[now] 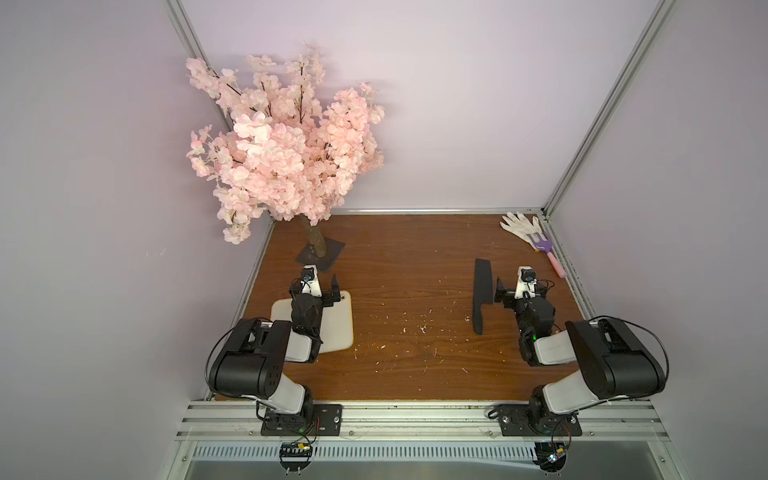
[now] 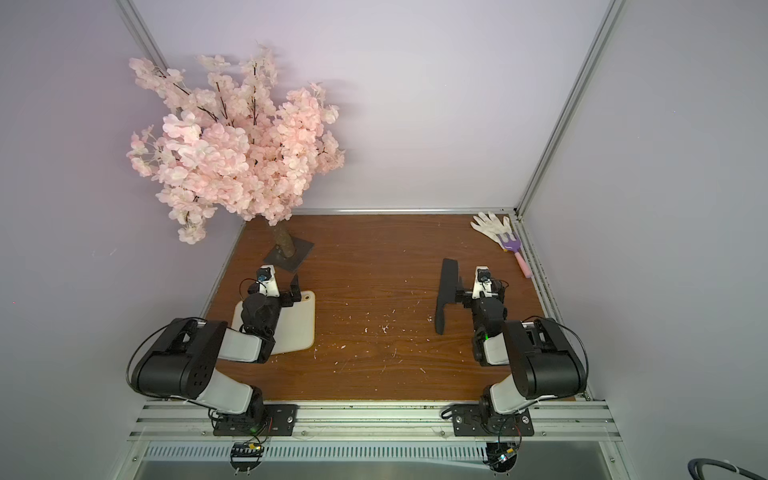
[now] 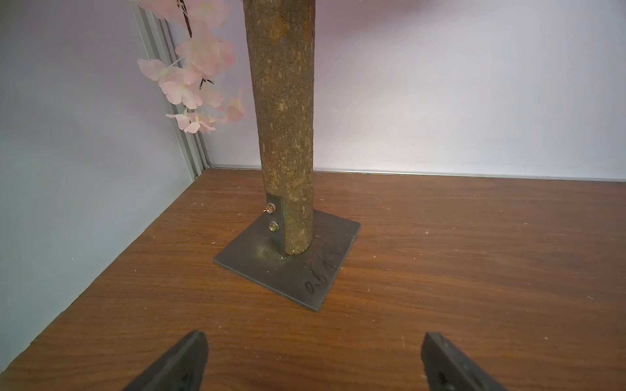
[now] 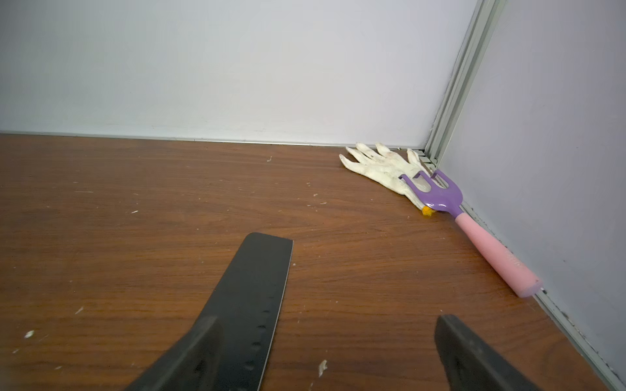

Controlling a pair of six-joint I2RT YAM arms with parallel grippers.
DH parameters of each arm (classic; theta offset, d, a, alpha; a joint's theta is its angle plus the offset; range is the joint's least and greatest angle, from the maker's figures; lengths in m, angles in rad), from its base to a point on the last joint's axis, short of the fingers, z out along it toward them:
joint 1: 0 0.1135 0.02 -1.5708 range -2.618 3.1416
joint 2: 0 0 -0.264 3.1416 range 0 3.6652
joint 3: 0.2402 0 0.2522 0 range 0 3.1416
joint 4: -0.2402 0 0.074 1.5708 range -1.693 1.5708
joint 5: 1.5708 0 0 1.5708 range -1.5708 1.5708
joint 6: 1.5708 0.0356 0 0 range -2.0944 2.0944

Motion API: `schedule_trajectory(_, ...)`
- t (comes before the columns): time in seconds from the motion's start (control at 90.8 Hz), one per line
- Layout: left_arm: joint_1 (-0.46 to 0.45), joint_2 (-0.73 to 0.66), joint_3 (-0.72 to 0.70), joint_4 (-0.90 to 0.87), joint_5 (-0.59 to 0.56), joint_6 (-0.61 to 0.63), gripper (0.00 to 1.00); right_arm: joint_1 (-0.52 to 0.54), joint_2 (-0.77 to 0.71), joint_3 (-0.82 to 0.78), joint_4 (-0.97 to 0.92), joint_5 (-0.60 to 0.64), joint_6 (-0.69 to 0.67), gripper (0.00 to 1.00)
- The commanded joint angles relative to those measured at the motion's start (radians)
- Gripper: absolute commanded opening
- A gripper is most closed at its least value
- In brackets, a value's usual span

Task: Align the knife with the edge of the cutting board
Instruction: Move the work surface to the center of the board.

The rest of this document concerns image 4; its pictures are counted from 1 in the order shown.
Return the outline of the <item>black cleaver knife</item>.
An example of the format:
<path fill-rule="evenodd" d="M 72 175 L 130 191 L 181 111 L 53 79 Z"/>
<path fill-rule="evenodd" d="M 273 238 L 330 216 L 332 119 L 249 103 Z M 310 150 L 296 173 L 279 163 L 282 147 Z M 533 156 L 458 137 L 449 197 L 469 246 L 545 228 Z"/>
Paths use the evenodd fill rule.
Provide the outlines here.
<path fill-rule="evenodd" d="M 289 277 L 293 241 L 248 234 L 196 319 L 217 319 L 220 345 L 197 360 L 196 390 L 259 390 Z"/>

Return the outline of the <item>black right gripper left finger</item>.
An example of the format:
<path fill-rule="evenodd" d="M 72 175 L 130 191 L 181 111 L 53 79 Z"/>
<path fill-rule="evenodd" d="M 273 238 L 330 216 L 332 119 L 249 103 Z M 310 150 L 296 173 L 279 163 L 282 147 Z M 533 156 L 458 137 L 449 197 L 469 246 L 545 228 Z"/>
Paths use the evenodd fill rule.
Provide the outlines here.
<path fill-rule="evenodd" d="M 215 316 L 197 320 L 127 390 L 212 390 L 223 350 L 223 326 Z"/>

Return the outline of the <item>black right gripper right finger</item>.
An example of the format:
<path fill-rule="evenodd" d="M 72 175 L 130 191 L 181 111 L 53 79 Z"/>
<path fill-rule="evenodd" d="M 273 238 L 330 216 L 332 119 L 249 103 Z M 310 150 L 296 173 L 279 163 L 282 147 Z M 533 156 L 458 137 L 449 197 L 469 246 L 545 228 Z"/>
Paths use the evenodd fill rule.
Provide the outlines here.
<path fill-rule="evenodd" d="M 451 390 L 539 389 L 453 314 L 438 317 L 435 345 Z"/>

